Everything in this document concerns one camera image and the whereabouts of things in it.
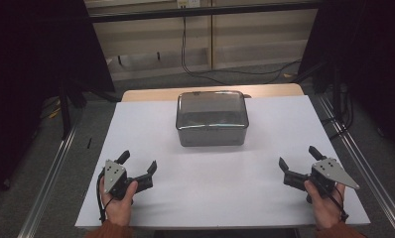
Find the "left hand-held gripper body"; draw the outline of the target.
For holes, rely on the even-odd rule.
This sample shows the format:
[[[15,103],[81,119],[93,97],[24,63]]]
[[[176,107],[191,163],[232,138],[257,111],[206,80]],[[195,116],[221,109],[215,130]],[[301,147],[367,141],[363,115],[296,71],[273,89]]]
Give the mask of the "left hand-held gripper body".
[[[152,176],[148,173],[136,178],[129,178],[126,169],[116,162],[107,160],[104,168],[104,191],[115,199],[123,199],[130,183],[135,180],[138,182],[136,193],[153,186]]]

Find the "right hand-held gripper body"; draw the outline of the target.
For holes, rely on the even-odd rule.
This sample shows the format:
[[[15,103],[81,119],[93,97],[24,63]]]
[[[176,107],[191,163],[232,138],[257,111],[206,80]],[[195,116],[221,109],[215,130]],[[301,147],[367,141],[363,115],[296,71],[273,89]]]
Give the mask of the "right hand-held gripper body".
[[[284,172],[283,184],[306,191],[304,182],[310,180],[320,196],[331,194],[336,183],[359,189],[359,184],[343,169],[336,159],[326,158],[312,164],[309,174],[303,175],[287,170]]]

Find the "clear plastic storage box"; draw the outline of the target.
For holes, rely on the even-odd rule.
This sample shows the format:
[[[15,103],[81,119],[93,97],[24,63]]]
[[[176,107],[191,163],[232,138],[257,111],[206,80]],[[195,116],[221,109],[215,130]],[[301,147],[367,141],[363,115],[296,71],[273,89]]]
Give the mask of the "clear plastic storage box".
[[[246,129],[191,129],[178,131],[183,147],[241,146],[246,137]]]

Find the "clear plastic box lid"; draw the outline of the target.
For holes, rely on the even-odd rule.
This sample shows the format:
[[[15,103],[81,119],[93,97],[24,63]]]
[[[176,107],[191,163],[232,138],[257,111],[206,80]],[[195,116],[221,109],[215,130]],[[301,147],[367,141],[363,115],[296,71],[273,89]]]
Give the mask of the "clear plastic box lid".
[[[178,97],[176,128],[179,131],[248,126],[245,99],[240,91],[193,91]]]

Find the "person's left hand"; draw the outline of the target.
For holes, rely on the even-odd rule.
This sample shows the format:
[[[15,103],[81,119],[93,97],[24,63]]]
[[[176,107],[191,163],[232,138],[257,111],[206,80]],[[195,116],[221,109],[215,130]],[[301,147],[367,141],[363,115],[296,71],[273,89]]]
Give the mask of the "person's left hand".
[[[128,226],[131,218],[133,196],[138,187],[137,181],[132,181],[128,186],[122,200],[117,200],[104,191],[104,178],[100,180],[99,191],[101,201],[105,207],[107,220],[119,226]]]

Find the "person's right hand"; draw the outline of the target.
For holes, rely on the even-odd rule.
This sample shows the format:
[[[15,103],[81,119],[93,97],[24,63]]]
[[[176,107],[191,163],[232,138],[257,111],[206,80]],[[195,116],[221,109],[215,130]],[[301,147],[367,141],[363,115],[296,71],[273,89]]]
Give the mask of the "person's right hand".
[[[341,211],[328,197],[322,198],[316,186],[309,180],[305,181],[305,188],[312,199],[313,214],[319,230],[332,228],[341,221]]]

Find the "white board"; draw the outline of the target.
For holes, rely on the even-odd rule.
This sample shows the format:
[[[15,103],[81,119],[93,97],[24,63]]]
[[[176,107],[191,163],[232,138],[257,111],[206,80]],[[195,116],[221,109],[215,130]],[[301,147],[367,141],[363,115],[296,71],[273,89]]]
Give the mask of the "white board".
[[[314,222],[306,193],[283,183],[278,163],[310,171],[310,147],[336,155],[309,97],[249,98],[241,146],[184,147],[174,101],[117,104],[99,162],[131,154],[140,176],[155,164],[153,187],[135,195],[131,226],[144,229],[299,227]]]

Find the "wooden table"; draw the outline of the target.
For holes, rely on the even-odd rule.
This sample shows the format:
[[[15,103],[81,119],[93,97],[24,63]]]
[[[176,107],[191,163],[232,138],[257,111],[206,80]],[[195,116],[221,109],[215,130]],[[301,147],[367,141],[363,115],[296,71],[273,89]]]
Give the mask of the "wooden table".
[[[300,96],[304,94],[302,87],[296,83],[254,84],[129,90],[123,94],[121,101],[176,101],[178,96],[184,92],[220,90],[240,91],[243,94],[249,95],[251,98]]]

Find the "black metal stand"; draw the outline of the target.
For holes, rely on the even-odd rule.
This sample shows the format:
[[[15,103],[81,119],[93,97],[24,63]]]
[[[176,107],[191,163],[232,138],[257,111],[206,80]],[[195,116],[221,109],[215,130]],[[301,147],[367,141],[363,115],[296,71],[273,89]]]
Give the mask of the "black metal stand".
[[[62,139],[68,138],[69,132],[72,129],[68,103],[71,102],[75,108],[84,108],[86,106],[86,99],[83,93],[91,92],[92,94],[103,98],[109,102],[120,102],[121,98],[110,95],[103,90],[88,85],[78,79],[68,78],[62,79],[59,86],[59,100],[61,105],[62,119],[63,119],[63,136]]]

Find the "black curtain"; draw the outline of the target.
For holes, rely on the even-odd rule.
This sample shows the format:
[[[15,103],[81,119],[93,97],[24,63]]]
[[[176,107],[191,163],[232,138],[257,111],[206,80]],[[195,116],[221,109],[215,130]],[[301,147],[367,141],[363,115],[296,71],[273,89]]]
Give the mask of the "black curtain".
[[[321,0],[299,72],[315,90],[338,74],[395,144],[395,0]]]
[[[65,93],[81,107],[114,84],[85,0],[0,0],[0,187],[40,123],[43,102]]]

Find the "black horizontal bar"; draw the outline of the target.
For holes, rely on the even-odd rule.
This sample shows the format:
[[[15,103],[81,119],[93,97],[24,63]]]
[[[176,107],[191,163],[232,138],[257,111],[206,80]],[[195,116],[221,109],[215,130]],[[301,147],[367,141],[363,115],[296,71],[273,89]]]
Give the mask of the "black horizontal bar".
[[[279,12],[294,10],[318,9],[322,0],[307,0],[303,2],[267,3],[256,5],[234,5],[199,7],[189,9],[153,10],[132,13],[92,14],[87,18],[90,23],[125,22],[139,20],[155,20],[168,18],[200,17],[230,14],[246,14],[259,12]]]

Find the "metal floor rail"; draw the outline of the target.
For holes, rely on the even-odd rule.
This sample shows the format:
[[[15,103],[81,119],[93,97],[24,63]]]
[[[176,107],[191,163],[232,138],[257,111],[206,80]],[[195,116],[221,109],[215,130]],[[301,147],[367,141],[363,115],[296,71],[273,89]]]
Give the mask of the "metal floor rail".
[[[384,212],[387,220],[390,222],[395,231],[395,201],[387,192],[382,182],[373,171],[371,165],[367,162],[366,158],[358,148],[354,139],[346,130],[346,127],[334,118],[334,114],[332,112],[332,105],[329,100],[324,95],[321,95],[319,96],[319,103],[328,118],[331,120],[331,124],[333,125],[334,129],[338,133],[337,137],[342,141],[346,150],[349,152],[350,157],[356,164],[356,167],[362,174],[370,191],[378,202],[380,209]]]
[[[61,173],[66,155],[76,134],[77,127],[78,122],[74,122],[73,125],[69,127],[69,131],[65,138],[61,141],[60,147],[54,157],[46,179],[43,182],[38,195],[36,196],[35,202],[32,205],[17,238],[35,238],[40,221],[44,215],[51,198],[52,191]]]

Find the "white wall outlet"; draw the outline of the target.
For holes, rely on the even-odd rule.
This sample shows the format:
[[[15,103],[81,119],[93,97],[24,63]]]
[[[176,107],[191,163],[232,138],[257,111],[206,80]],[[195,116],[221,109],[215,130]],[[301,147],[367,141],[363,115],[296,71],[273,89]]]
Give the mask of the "white wall outlet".
[[[198,8],[200,6],[200,0],[177,0],[179,9],[184,8]]]

